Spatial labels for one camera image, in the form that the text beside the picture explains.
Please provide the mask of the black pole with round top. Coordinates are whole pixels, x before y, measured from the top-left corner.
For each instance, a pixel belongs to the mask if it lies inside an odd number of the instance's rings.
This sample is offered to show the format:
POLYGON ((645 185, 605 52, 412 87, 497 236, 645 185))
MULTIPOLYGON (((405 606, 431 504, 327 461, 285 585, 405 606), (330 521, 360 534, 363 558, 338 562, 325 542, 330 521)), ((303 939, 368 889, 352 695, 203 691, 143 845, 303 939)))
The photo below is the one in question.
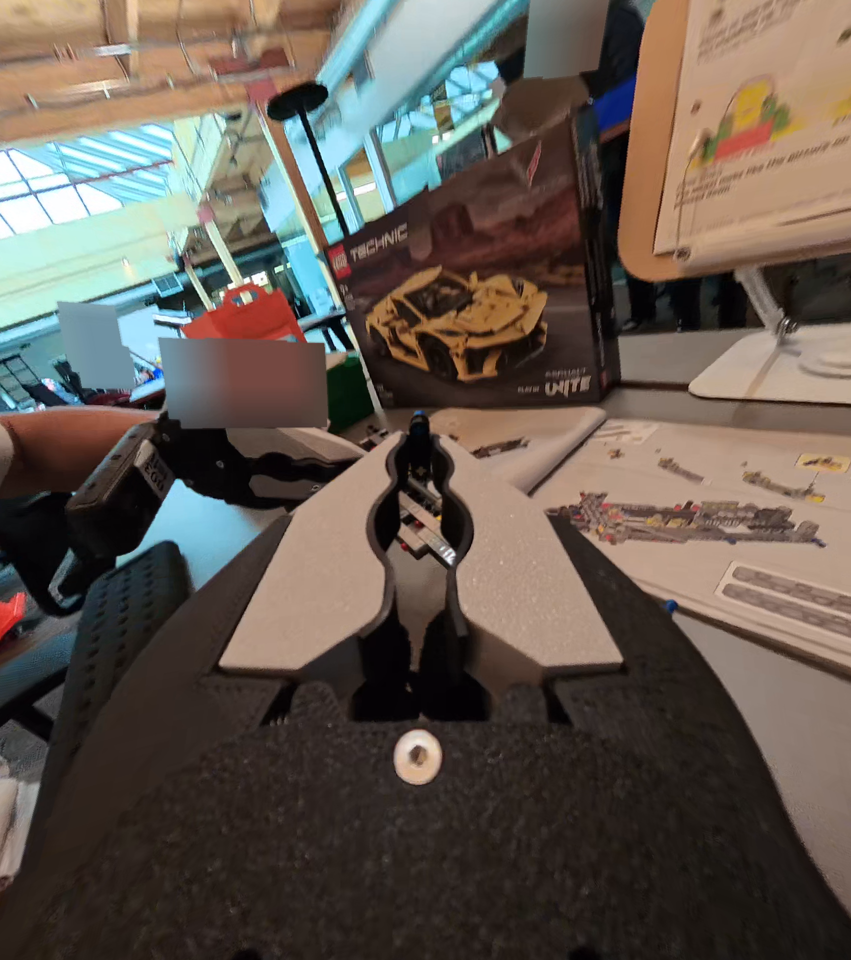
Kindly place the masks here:
POLYGON ((329 90, 325 85, 314 79, 304 81, 275 95, 267 103, 266 116, 269 120, 280 124, 285 124, 294 117, 299 119, 338 225, 342 234, 349 236, 351 231, 311 123, 311 114, 322 107, 328 98, 329 90))

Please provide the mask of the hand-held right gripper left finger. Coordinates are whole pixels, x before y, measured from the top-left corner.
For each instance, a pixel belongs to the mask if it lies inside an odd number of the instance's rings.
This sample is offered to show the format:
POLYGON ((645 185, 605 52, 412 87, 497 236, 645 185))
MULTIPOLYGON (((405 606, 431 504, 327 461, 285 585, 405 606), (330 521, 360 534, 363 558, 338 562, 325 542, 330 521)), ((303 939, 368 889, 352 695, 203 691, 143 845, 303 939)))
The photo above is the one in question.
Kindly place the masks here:
POLYGON ((361 676, 360 641, 392 611, 395 432, 295 510, 220 656, 227 674, 361 676))

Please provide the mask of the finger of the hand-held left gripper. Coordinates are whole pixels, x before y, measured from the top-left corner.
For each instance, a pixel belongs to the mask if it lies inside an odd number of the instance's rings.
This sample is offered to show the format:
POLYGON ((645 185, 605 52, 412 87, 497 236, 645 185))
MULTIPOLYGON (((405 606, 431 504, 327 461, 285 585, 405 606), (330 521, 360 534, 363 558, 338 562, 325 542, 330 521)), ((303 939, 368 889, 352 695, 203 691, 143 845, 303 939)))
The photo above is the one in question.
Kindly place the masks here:
POLYGON ((332 474, 297 474, 281 478, 267 473, 252 474, 248 483, 248 507, 258 510, 293 510, 332 482, 332 474))
POLYGON ((305 472, 350 465, 366 455, 355 443, 313 427, 244 427, 226 430, 225 469, 230 472, 305 472))

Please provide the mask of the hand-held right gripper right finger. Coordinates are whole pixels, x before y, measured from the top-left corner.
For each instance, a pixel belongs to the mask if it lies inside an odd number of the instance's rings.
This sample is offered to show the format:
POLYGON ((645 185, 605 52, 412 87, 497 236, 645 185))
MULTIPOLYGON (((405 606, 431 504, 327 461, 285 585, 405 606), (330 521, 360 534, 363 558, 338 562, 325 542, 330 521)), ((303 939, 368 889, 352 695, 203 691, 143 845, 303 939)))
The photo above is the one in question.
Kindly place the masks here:
POLYGON ((558 679, 616 671, 614 641, 551 519, 450 438, 432 438, 450 677, 558 679))

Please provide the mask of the lego set box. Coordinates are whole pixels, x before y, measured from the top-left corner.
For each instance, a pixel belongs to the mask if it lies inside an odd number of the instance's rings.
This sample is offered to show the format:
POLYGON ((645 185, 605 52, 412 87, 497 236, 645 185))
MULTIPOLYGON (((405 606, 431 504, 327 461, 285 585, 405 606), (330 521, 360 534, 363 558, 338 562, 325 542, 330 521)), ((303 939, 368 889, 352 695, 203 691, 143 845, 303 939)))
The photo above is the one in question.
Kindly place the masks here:
POLYGON ((601 402, 621 381, 591 104, 323 255, 386 408, 601 402))

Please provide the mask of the lego instruction booklet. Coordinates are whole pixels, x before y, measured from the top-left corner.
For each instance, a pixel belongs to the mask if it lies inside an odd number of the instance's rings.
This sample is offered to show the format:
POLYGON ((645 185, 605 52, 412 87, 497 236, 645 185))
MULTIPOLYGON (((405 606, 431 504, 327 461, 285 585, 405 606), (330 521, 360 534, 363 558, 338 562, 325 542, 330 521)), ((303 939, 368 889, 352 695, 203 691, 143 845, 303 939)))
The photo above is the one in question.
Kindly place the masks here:
POLYGON ((433 429, 679 612, 851 674, 851 437, 439 412, 433 429))

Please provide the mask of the grey lego car chassis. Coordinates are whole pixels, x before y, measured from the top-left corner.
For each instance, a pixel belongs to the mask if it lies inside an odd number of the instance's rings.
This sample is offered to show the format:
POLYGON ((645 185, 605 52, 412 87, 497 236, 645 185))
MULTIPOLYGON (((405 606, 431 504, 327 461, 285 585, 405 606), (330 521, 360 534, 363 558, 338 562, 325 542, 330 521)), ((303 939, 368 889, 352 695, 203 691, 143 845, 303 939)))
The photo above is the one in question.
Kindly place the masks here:
POLYGON ((406 430, 382 437, 350 469, 357 480, 360 531, 384 567, 389 547, 402 532, 403 512, 409 512, 403 498, 410 498, 410 488, 431 484, 440 501, 439 514, 432 518, 439 532, 432 533, 432 538, 443 547, 426 549, 443 565, 447 578, 455 578, 476 537, 472 510, 454 485, 465 478, 464 468, 470 462, 469 454, 455 441, 434 433, 430 418, 418 411, 406 430))

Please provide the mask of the green container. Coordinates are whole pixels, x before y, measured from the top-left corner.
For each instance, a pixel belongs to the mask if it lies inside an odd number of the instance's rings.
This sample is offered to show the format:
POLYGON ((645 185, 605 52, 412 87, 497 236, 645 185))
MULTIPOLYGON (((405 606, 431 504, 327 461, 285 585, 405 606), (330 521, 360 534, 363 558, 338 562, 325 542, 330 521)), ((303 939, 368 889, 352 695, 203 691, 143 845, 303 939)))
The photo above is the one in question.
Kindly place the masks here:
POLYGON ((325 354, 328 430, 339 434, 374 413, 360 354, 325 354))

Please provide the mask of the skylight window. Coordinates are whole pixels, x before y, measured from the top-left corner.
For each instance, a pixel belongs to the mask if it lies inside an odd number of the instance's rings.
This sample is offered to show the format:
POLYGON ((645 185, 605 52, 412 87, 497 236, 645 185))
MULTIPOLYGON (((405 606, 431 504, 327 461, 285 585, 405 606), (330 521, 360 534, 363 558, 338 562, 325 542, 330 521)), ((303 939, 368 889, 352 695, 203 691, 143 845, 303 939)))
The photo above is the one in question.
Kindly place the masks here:
POLYGON ((173 138, 151 123, 0 150, 0 239, 166 196, 173 138))

